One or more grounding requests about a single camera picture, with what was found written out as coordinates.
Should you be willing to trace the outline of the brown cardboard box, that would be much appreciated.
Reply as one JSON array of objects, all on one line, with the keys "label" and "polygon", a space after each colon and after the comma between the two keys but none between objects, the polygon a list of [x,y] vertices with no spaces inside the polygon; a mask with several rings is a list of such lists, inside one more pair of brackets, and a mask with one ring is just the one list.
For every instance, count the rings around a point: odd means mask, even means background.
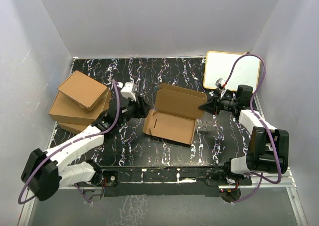
[{"label": "brown cardboard box", "polygon": [[196,121],[203,117],[199,106],[207,102],[207,95],[166,83],[159,85],[155,110],[150,110],[143,133],[169,141],[191,145]]}]

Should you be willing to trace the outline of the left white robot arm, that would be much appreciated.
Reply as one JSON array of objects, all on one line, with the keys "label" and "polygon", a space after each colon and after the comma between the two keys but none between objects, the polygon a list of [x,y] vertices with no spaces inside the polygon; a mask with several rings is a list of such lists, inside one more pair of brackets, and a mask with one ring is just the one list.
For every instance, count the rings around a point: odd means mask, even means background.
[{"label": "left white robot arm", "polygon": [[60,187],[79,182],[99,185],[103,173],[97,164],[86,161],[72,165],[72,162],[104,144],[132,118],[146,118],[150,109],[142,96],[136,100],[120,97],[115,107],[103,111],[91,125],[73,138],[46,151],[39,148],[33,150],[21,174],[23,188],[29,189],[39,201],[45,201]]}]

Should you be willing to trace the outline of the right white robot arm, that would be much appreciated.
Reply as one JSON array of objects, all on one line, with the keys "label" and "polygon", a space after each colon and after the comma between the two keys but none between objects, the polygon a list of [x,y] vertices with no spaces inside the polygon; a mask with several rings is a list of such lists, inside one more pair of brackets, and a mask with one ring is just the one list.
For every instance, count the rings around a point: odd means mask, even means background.
[{"label": "right white robot arm", "polygon": [[267,181],[278,184],[288,168],[289,133],[267,123],[253,108],[253,88],[239,85],[235,96],[227,94],[226,89],[217,88],[212,97],[199,106],[212,115],[221,111],[231,112],[235,119],[246,128],[250,134],[248,151],[245,156],[231,158],[224,163],[223,168],[214,172],[215,180],[234,184],[245,175],[261,176],[262,173],[277,174],[277,180]]}]

